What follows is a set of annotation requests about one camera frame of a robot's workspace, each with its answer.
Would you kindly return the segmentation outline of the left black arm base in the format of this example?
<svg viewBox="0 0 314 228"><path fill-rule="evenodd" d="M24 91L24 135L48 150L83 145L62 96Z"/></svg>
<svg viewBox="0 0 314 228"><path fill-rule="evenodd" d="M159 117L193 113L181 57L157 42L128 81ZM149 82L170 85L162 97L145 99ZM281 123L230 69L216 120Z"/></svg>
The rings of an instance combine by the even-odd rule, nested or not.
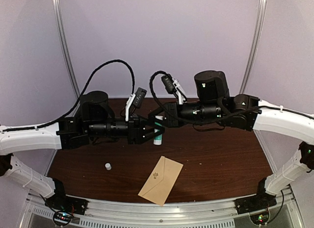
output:
<svg viewBox="0 0 314 228"><path fill-rule="evenodd" d="M57 179L52 179L55 185L54 194L45 198L45 205L55 210L66 211L78 215L84 215L88 201L85 199L67 196L64 185Z"/></svg>

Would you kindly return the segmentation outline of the white glue stick cap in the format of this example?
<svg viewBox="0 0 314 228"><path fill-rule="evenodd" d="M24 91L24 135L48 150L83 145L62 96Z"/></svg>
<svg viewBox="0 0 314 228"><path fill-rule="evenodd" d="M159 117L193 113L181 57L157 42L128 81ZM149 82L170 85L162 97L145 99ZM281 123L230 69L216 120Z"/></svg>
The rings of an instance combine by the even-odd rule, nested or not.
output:
<svg viewBox="0 0 314 228"><path fill-rule="evenodd" d="M106 163L106 164L105 164L105 168L109 171L109 170L112 169L112 166L111 166L110 163Z"/></svg>

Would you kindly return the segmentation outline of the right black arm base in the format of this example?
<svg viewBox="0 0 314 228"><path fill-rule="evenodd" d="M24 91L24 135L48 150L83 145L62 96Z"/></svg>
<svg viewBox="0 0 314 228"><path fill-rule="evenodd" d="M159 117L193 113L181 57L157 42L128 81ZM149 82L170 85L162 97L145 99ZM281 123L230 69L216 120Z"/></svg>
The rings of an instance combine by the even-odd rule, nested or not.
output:
<svg viewBox="0 0 314 228"><path fill-rule="evenodd" d="M257 192L255 195L235 200L235 206L238 214L266 209L277 204L276 195L271 195L266 192L265 181L266 178L263 178L258 183Z"/></svg>

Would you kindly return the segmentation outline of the brown kraft envelope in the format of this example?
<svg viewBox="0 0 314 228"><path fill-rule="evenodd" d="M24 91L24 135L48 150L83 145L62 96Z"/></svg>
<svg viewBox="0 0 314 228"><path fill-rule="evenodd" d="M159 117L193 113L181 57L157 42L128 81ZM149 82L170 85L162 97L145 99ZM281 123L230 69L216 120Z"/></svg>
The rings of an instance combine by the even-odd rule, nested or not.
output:
<svg viewBox="0 0 314 228"><path fill-rule="evenodd" d="M161 156L138 196L164 206L182 168L183 164Z"/></svg>

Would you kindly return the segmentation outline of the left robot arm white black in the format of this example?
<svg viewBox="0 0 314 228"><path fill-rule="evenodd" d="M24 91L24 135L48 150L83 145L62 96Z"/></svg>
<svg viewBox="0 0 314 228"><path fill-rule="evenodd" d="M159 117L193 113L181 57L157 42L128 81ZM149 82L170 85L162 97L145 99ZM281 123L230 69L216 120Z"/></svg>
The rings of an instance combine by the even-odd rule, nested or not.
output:
<svg viewBox="0 0 314 228"><path fill-rule="evenodd" d="M92 91L79 98L73 117L35 126L0 128L0 175L11 177L51 200L59 210L70 207L63 183L46 177L22 163L16 152L29 150L69 150L89 145L98 138L126 138L128 144L143 144L164 133L156 120L126 114L117 118L109 106L108 95Z"/></svg>

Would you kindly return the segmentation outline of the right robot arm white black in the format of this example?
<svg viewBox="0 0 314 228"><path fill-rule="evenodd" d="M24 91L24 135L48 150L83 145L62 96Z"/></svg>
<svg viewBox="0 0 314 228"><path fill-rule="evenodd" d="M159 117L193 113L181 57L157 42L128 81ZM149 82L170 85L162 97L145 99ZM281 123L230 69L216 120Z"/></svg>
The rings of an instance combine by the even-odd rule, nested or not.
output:
<svg viewBox="0 0 314 228"><path fill-rule="evenodd" d="M159 108L150 114L154 118L164 112L165 127L191 124L218 124L246 131L261 130L301 140L293 157L281 169L259 182L251 204L262 209L284 187L303 173L314 170L314 117L310 114L277 106L257 97L229 95L226 76L222 71L202 71L194 77L199 100L188 102L178 81L165 71L155 72L149 88Z"/></svg>

